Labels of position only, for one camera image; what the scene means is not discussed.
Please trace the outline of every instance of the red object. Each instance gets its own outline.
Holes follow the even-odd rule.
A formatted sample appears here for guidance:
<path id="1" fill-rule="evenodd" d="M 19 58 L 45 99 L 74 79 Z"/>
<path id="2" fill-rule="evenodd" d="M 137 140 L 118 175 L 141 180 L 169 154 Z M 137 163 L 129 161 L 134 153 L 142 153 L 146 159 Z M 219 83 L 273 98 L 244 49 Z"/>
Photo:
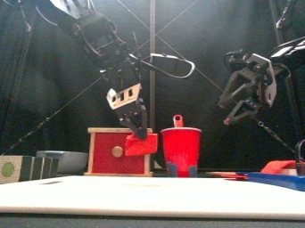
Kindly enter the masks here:
<path id="1" fill-rule="evenodd" d="M 201 129 L 173 127 L 161 131 L 168 168 L 177 168 L 177 177 L 190 177 L 190 168 L 198 166 Z"/>
<path id="2" fill-rule="evenodd" d="M 90 128 L 91 150 L 86 175 L 152 176 L 149 155 L 126 156 L 126 128 Z"/>
<path id="3" fill-rule="evenodd" d="M 284 168 L 296 168 L 296 160 L 273 160 L 263 168 L 263 174 L 280 174 Z"/>
<path id="4" fill-rule="evenodd" d="M 221 177 L 224 178 L 235 178 L 236 180 L 248 180 L 248 175 L 229 175 L 229 174 L 223 174 Z"/>
<path id="5" fill-rule="evenodd" d="M 126 137 L 126 156 L 138 156 L 158 151 L 158 134 L 148 134 L 148 139 L 141 140 L 133 133 Z"/>

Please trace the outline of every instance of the white tabletop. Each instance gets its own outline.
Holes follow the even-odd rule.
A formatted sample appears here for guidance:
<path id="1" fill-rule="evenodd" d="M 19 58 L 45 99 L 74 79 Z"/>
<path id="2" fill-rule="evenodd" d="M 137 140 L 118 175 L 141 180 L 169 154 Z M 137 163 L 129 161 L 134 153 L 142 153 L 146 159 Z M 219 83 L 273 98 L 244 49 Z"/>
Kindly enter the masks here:
<path id="1" fill-rule="evenodd" d="M 0 192 L 0 213 L 305 220 L 305 192 L 223 178 L 67 176 Z"/>

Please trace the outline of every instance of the black backdrop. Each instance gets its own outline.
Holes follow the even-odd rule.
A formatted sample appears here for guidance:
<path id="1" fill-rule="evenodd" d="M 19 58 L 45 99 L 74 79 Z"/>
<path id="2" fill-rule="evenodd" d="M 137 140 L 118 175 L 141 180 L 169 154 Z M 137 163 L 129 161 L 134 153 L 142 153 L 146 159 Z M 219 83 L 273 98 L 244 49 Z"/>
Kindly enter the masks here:
<path id="1" fill-rule="evenodd" d="M 148 57 L 150 1 L 93 2 L 95 9 L 117 24 L 120 37 L 132 52 L 137 49 L 137 34 L 141 54 Z M 275 2 L 280 15 L 287 1 Z M 99 78 L 99 70 L 71 37 L 38 15 L 34 1 L 23 3 L 26 17 L 19 8 L 0 2 L 0 151 L 27 155 L 41 150 L 89 152 L 87 128 L 122 127 L 105 98 L 109 87 L 101 80 L 73 100 Z M 301 7 L 300 3 L 293 26 L 285 28 L 285 42 L 305 36 Z M 176 114 L 184 116 L 186 126 L 202 130 L 202 168 L 260 169 L 273 159 L 293 159 L 291 151 L 255 120 L 227 126 L 224 119 L 232 109 L 223 110 L 217 106 L 231 77 L 224 55 L 244 49 L 268 57 L 279 45 L 269 1 L 158 0 L 156 17 L 157 53 L 182 56 L 197 65 L 188 79 L 157 74 L 156 132 L 173 126 Z M 303 74 L 300 71 L 293 75 L 299 81 L 300 110 L 304 110 Z M 149 72 L 144 75 L 144 98 L 149 108 Z M 49 123 L 10 149 L 69 102 Z M 279 82 L 275 106 L 260 119 L 293 147 L 300 136 L 292 124 L 284 81 Z M 161 139 L 154 159 L 165 166 Z"/>

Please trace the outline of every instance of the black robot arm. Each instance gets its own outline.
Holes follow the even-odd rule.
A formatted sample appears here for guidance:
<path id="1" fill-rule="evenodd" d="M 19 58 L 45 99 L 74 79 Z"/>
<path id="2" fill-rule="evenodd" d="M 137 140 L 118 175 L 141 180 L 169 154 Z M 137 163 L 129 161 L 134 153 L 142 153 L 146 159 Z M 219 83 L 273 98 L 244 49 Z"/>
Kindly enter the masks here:
<path id="1" fill-rule="evenodd" d="M 253 54 L 251 58 L 243 51 L 225 55 L 231 58 L 229 69 L 233 75 L 219 101 L 221 108 L 236 104 L 224 123 L 232 125 L 253 118 L 269 109 L 277 96 L 277 78 L 305 65 L 305 37 L 279 46 L 269 59 Z"/>
<path id="2" fill-rule="evenodd" d="M 110 86 L 108 101 L 121 124 L 137 133 L 140 139 L 146 139 L 148 110 L 140 97 L 140 71 L 149 68 L 170 74 L 129 53 L 126 42 L 117 35 L 116 24 L 94 10 L 91 0 L 83 0 L 82 4 L 79 0 L 38 0 L 37 8 L 41 15 L 82 45 Z M 192 62 L 180 59 L 172 62 L 190 64 L 190 74 L 194 71 Z"/>

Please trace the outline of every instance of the red plastic cup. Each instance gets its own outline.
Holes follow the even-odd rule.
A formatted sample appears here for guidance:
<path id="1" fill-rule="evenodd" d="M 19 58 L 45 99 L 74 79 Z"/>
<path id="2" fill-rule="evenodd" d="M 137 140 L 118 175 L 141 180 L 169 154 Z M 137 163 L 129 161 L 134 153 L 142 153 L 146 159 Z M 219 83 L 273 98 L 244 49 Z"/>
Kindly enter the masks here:
<path id="1" fill-rule="evenodd" d="M 201 129 L 173 127 L 161 131 L 170 177 L 197 177 Z"/>

